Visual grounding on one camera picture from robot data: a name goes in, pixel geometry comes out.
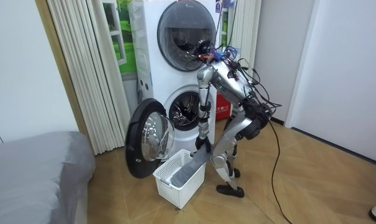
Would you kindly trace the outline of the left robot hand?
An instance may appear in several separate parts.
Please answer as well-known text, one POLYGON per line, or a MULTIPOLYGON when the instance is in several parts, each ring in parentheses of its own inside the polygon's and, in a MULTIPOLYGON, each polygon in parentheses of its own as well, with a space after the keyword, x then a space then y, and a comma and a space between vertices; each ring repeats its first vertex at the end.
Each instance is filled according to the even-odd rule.
POLYGON ((211 152, 211 143, 209 141, 208 137, 205 137, 204 139, 200 138, 199 136, 196 138, 195 141, 196 149, 199 151, 203 146, 207 153, 211 152))

